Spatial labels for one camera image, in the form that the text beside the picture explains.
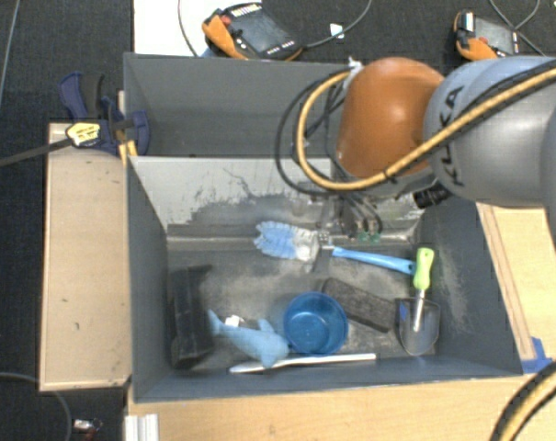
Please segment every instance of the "bin floor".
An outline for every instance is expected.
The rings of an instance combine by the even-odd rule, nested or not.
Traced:
[[[396,245],[395,255],[409,257],[410,245]],[[296,295],[320,290],[328,277],[336,277],[387,300],[409,297],[412,279],[407,275],[324,255],[315,267],[298,261],[282,260],[255,251],[168,252],[170,271],[188,266],[212,266],[200,285],[202,302],[221,318],[238,315],[250,325],[257,319],[269,320],[281,333],[279,315]],[[380,358],[409,357],[397,333],[382,333],[349,321],[349,333],[339,353],[377,353]],[[215,350],[192,371],[229,368],[248,356],[223,338],[215,338]]]

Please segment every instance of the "blue brush handle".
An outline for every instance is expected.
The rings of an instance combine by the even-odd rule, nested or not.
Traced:
[[[396,258],[395,256],[387,256],[385,254],[369,254],[366,252],[356,252],[355,250],[347,250],[336,246],[333,249],[333,256],[337,258],[347,258],[356,260],[370,265],[382,266],[384,268],[400,271],[406,275],[413,276],[416,269],[416,263],[412,260]]]

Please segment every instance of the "blue clamp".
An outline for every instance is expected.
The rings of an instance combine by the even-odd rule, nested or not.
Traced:
[[[59,98],[67,109],[69,118],[74,121],[91,120],[100,127],[100,140],[91,148],[112,155],[119,154],[119,145],[124,141],[118,138],[117,131],[123,131],[124,140],[135,141],[137,153],[147,154],[151,132],[149,120],[144,110],[134,111],[128,119],[107,96],[100,95],[104,75],[72,72],[58,84]]]

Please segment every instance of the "wooden table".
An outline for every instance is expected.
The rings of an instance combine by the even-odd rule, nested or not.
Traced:
[[[51,126],[51,141],[63,128]],[[50,155],[42,390],[120,386],[130,374],[129,295],[119,269],[121,175],[120,161],[105,154],[68,148]],[[532,351],[532,334],[556,357],[556,257],[543,211],[480,211],[513,326],[522,335],[519,351]],[[88,235],[87,221],[109,225],[99,236]],[[129,397],[128,413],[158,413],[163,441],[480,441],[527,378],[141,405]],[[520,439],[556,440],[556,400]]]

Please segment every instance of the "yellow label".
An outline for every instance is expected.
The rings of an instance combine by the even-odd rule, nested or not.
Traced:
[[[65,132],[76,147],[91,147],[100,142],[100,125],[77,122]]]

